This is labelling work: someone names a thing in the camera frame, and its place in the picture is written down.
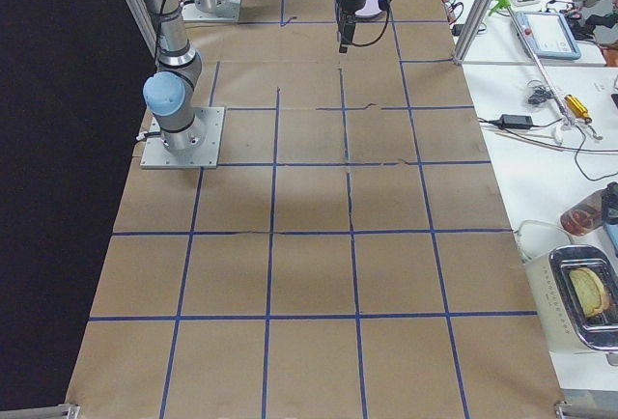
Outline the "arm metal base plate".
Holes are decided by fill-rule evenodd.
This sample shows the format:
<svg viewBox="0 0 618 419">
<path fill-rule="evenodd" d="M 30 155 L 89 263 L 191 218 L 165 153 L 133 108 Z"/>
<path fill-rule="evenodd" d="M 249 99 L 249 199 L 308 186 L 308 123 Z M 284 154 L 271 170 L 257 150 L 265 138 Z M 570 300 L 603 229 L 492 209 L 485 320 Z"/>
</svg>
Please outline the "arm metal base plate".
<svg viewBox="0 0 618 419">
<path fill-rule="evenodd" d="M 215 169 L 218 164 L 224 107 L 194 108 L 194 120 L 185 131 L 162 131 L 152 117 L 144 139 L 140 166 L 144 169 Z"/>
<path fill-rule="evenodd" d="M 239 20 L 241 0 L 184 0 L 186 23 L 235 23 Z"/>
</svg>

